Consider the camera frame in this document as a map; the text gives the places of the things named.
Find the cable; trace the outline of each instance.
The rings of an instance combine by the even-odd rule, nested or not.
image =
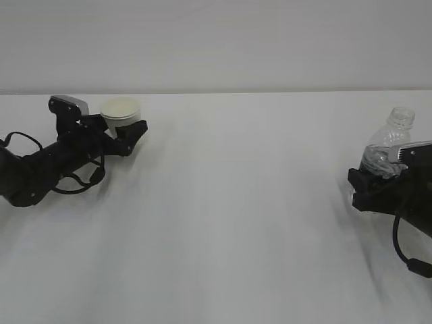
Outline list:
[[[398,239],[399,222],[400,222],[400,215],[397,214],[394,217],[393,231],[392,231],[391,237],[393,239],[393,247],[394,247],[394,250],[396,251],[396,254],[400,257],[400,259],[402,261],[404,261],[404,263],[407,263],[408,258],[402,252],[402,250],[400,249],[400,245],[399,245],[399,239]]]
[[[34,139],[30,135],[27,135],[27,134],[21,133],[21,132],[12,132],[12,133],[9,133],[6,136],[5,140],[0,140],[0,145],[4,146],[4,147],[8,147],[9,144],[10,144],[10,142],[11,142],[12,135],[14,135],[14,134],[18,134],[18,135],[27,137],[29,140],[33,141],[38,146],[38,148],[39,148],[40,151],[43,150],[43,146],[42,146],[42,144],[38,140]]]

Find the plastic bottle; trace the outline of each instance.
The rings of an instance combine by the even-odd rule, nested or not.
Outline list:
[[[415,113],[409,108],[396,107],[387,118],[387,125],[380,128],[364,149],[359,170],[381,176],[384,179],[400,175],[404,165],[388,161],[389,149],[393,145],[411,142],[410,129]]]

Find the wall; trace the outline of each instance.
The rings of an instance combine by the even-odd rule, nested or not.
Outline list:
[[[0,91],[432,88],[431,13],[430,0],[2,0]]]

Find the robotic arm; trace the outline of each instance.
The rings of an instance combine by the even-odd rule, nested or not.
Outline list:
[[[359,211],[395,215],[393,243],[398,256],[412,272],[431,278],[432,265],[408,259],[401,251],[398,226],[402,218],[432,237],[432,141],[393,146],[388,159],[406,165],[407,169],[388,180],[349,170],[348,181],[356,191],[352,205]]]
[[[89,115],[84,101],[67,96],[51,97],[49,110],[57,117],[57,142],[43,148],[29,135],[12,132],[0,140],[0,195],[13,206],[29,207],[39,203],[49,191],[78,194],[97,185],[105,177],[105,155],[127,157],[147,131],[147,123],[138,121],[116,128],[117,138],[107,135],[107,124],[101,115]],[[24,157],[15,156],[7,146],[14,134],[33,140],[39,151]],[[89,182],[74,172],[93,163],[96,171]],[[62,178],[73,178],[81,189],[60,190]]]

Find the paper cup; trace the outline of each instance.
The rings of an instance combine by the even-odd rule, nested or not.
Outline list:
[[[113,137],[117,138],[116,127],[129,126],[141,120],[140,103],[132,98],[111,99],[102,104],[101,116]]]

